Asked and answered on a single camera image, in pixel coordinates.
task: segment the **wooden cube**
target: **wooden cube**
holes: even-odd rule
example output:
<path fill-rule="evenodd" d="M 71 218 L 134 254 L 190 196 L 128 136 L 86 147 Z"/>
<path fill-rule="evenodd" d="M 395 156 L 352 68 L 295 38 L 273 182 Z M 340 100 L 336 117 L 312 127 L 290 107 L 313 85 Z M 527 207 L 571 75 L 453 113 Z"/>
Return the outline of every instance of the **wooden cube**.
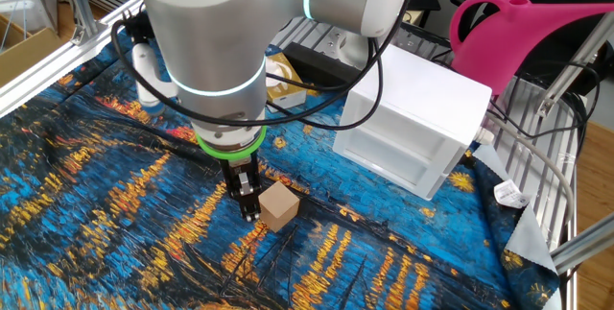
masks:
<path fill-rule="evenodd" d="M 258 199 L 262 209 L 260 220 L 274 232 L 278 232 L 298 213 L 299 198 L 279 181 L 260 194 Z"/>

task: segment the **green ring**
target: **green ring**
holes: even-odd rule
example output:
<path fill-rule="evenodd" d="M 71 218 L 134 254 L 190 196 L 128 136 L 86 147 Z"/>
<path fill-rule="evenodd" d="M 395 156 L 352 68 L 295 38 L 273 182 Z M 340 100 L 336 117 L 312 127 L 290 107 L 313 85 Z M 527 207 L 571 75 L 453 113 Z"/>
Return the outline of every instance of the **green ring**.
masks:
<path fill-rule="evenodd" d="M 267 127 L 262 127 L 262 130 L 260 130 L 260 136 L 258 137 L 256 142 L 254 142 L 251 146 L 249 146 L 249 148 L 242 150 L 241 152 L 232 152 L 232 153 L 226 153 L 226 152 L 220 152 L 220 151 L 214 150 L 213 148 L 209 147 L 206 143 L 204 143 L 204 141 L 202 141 L 201 137 L 198 134 L 196 134 L 196 139 L 199 141 L 199 145 L 201 146 L 201 148 L 204 150 L 205 153 L 213 157 L 216 157 L 218 159 L 233 161 L 233 160 L 239 160 L 242 158 L 246 158 L 250 156 L 252 153 L 256 152 L 256 150 L 260 147 L 262 142 L 265 140 L 265 134 L 267 134 Z"/>

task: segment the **cardboard box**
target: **cardboard box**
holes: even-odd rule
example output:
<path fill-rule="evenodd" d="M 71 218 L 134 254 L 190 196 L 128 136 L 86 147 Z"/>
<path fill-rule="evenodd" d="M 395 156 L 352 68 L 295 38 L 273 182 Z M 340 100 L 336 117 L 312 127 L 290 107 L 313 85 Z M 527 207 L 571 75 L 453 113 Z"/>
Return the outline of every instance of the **cardboard box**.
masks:
<path fill-rule="evenodd" d="M 27 34 L 23 39 L 23 29 L 0 15 L 0 43 L 9 28 L 4 51 L 0 53 L 0 87 L 21 75 L 24 71 L 49 56 L 61 46 L 56 33 L 45 28 L 35 35 Z"/>
<path fill-rule="evenodd" d="M 288 80 L 302 83 L 296 71 L 282 53 L 267 57 L 267 72 Z M 267 77 L 267 99 L 283 108 L 296 107 L 305 104 L 307 89 Z M 276 109 L 269 107 L 272 113 Z"/>

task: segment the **floor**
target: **floor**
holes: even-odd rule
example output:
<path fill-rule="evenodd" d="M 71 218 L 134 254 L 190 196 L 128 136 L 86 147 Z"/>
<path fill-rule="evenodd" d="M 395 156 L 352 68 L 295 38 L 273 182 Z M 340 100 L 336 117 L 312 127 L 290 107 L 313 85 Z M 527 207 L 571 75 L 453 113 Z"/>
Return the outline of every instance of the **floor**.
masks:
<path fill-rule="evenodd" d="M 105 11 L 92 7 L 98 19 Z M 68 41 L 74 30 L 68 4 L 59 5 L 59 36 Z M 605 98 L 614 97 L 614 83 L 607 83 L 602 90 L 602 100 L 596 117 L 610 129 L 590 123 L 584 151 L 578 165 L 578 231 L 595 224 L 614 212 L 614 122 L 608 123 L 612 103 Z M 579 273 L 579 309 L 614 310 L 614 247 L 585 262 Z"/>

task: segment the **watering can handle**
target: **watering can handle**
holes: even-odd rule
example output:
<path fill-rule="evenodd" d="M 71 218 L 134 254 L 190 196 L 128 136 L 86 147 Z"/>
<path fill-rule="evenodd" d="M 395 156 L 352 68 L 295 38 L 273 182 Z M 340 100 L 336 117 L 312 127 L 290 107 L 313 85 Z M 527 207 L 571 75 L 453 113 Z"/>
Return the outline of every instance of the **watering can handle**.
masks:
<path fill-rule="evenodd" d="M 450 22 L 450 44 L 452 45 L 452 50 L 454 50 L 455 52 L 457 52 L 462 46 L 461 39 L 459 38 L 459 25 L 461 23 L 462 16 L 471 6 L 482 3 L 492 3 L 496 5 L 503 14 L 507 14 L 511 10 L 511 4 L 509 3 L 509 0 L 464 1 L 464 3 L 462 3 L 457 9 L 457 11 L 454 13 L 454 16 L 452 17 L 452 22 Z"/>

